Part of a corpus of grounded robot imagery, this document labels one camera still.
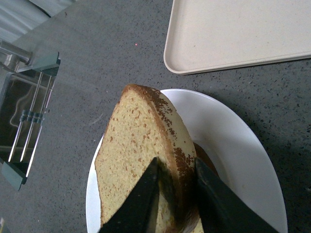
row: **white plate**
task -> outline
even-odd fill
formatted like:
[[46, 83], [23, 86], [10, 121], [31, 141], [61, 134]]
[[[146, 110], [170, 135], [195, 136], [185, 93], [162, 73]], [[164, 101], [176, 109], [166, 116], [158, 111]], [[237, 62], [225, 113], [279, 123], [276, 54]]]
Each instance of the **white plate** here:
[[311, 57], [311, 1], [174, 0], [164, 49], [177, 74]]
[[[259, 216], [287, 233], [282, 191], [273, 165], [251, 129], [228, 107], [207, 95], [162, 90], [183, 119], [193, 141], [210, 156], [220, 178]], [[86, 189], [88, 233], [100, 228], [100, 199], [94, 160]]]

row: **metal rod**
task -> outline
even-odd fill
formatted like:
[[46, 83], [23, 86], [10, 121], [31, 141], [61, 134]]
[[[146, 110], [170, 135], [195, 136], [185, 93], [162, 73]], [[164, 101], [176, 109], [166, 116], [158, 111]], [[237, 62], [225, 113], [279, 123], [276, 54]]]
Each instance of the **metal rod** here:
[[[37, 99], [37, 95], [38, 95], [39, 88], [40, 88], [40, 85], [41, 85], [42, 77], [43, 77], [43, 73], [40, 72], [38, 84], [37, 84], [37, 87], [35, 88], [35, 94], [34, 94], [34, 97], [33, 97], [33, 101], [32, 101], [32, 103], [31, 103], [31, 106], [30, 106], [30, 109], [29, 109], [30, 112], [32, 112], [32, 110], [34, 109], [35, 100]], [[24, 158], [24, 155], [25, 155], [26, 149], [27, 149], [27, 147], [28, 147], [28, 144], [29, 144], [29, 140], [30, 140], [30, 136], [31, 136], [32, 131], [33, 131], [33, 121], [31, 122], [30, 129], [29, 129], [29, 131], [28, 131], [28, 135], [27, 135], [27, 138], [26, 138], [24, 150], [23, 150], [23, 152], [22, 152], [22, 154], [21, 154], [20, 161], [22, 161], [23, 158]]]
[[12, 156], [13, 156], [13, 154], [15, 152], [16, 144], [17, 144], [17, 141], [18, 141], [18, 138], [19, 138], [19, 135], [20, 135], [21, 128], [23, 127], [23, 123], [24, 123], [24, 121], [20, 121], [19, 122], [19, 126], [18, 126], [18, 129], [17, 129], [17, 132], [16, 132], [16, 136], [15, 136], [14, 143], [13, 143], [13, 146], [12, 146], [12, 149], [11, 149], [11, 153], [10, 153], [10, 156], [9, 156], [9, 162], [11, 161]]
[[[44, 106], [45, 106], [45, 102], [47, 100], [47, 96], [49, 94], [49, 89], [50, 89], [50, 85], [51, 85], [51, 80], [52, 80], [52, 76], [50, 76], [49, 78], [49, 83], [48, 83], [48, 87], [47, 87], [47, 91], [45, 93], [45, 97], [44, 97], [44, 100], [43, 100], [43, 103], [41, 105], [41, 109], [40, 109], [40, 113], [43, 112], [44, 110]], [[24, 156], [25, 156], [25, 153], [26, 153], [26, 150], [28, 148], [28, 144], [29, 144], [29, 141], [30, 141], [30, 138], [31, 138], [31, 134], [33, 132], [33, 128], [34, 128], [34, 121], [31, 122], [31, 125], [30, 125], [30, 129], [28, 131], [28, 135], [27, 135], [27, 138], [26, 138], [26, 142], [25, 142], [25, 146], [24, 146], [24, 149], [23, 149], [23, 152], [21, 154], [21, 158], [20, 158], [20, 161], [22, 162]]]
[[[46, 105], [46, 101], [47, 101], [48, 95], [49, 95], [50, 85], [51, 85], [51, 83], [52, 83], [51, 81], [52, 81], [52, 76], [50, 76], [50, 79], [49, 79], [49, 84], [48, 84], [48, 88], [47, 88], [47, 93], [46, 93], [46, 95], [45, 95], [45, 97], [44, 97], [44, 101], [43, 101], [43, 104], [42, 104], [41, 112], [40, 112], [40, 113], [43, 112], [44, 106]], [[38, 144], [38, 140], [39, 140], [39, 136], [40, 136], [40, 133], [41, 133], [41, 129], [42, 129], [42, 125], [40, 125], [38, 137], [37, 137], [37, 139], [36, 139], [36, 141], [35, 141], [35, 146], [34, 146], [34, 150], [33, 150], [33, 153], [32, 153], [32, 155], [31, 155], [30, 162], [29, 162], [29, 165], [28, 165], [28, 168], [27, 168], [26, 177], [28, 177], [28, 174], [29, 174], [29, 171], [30, 171], [30, 167], [31, 167], [31, 165], [33, 164], [33, 159], [34, 159], [34, 156], [35, 156], [35, 149], [36, 149], [37, 144]]]
[[36, 141], [35, 141], [35, 146], [34, 146], [33, 153], [31, 154], [30, 162], [29, 162], [29, 165], [28, 165], [28, 168], [27, 168], [26, 177], [28, 177], [28, 174], [29, 174], [29, 171], [30, 171], [30, 167], [31, 167], [31, 165], [33, 164], [33, 159], [34, 159], [34, 155], [35, 155], [35, 149], [36, 149], [37, 144], [38, 144], [38, 140], [39, 140], [39, 136], [40, 136], [40, 133], [41, 133], [41, 129], [42, 129], [42, 125], [40, 125], [38, 137], [37, 137], [37, 139], [36, 139]]

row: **beige tray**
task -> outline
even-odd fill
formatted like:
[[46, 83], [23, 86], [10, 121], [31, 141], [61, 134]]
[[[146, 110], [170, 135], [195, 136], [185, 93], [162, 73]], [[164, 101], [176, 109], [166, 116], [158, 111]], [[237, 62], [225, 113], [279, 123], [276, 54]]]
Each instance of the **beige tray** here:
[[174, 0], [164, 62], [190, 74], [309, 58], [310, 38], [310, 0]]

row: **white oval plate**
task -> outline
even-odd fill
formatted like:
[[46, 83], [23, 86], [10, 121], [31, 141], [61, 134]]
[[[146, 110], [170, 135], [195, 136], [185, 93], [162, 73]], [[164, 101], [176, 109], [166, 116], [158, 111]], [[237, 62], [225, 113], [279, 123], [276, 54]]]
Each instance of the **white oval plate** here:
[[[207, 95], [183, 90], [161, 91], [173, 103], [193, 141], [209, 155], [220, 178], [254, 212], [280, 233], [287, 233], [287, 218], [276, 172], [252, 130], [231, 109]], [[88, 233], [100, 228], [100, 199], [94, 160], [86, 188]]]

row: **speckled countertop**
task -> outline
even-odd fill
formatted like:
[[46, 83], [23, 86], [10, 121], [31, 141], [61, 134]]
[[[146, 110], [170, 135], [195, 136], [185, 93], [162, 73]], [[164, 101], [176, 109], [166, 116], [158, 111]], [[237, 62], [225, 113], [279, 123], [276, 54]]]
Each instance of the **speckled countertop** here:
[[289, 232], [311, 232], [311, 60], [180, 76], [163, 51], [172, 0], [80, 0], [15, 44], [61, 66], [27, 183], [0, 176], [13, 233], [86, 232], [89, 167], [127, 83], [210, 95], [254, 131], [275, 167]]

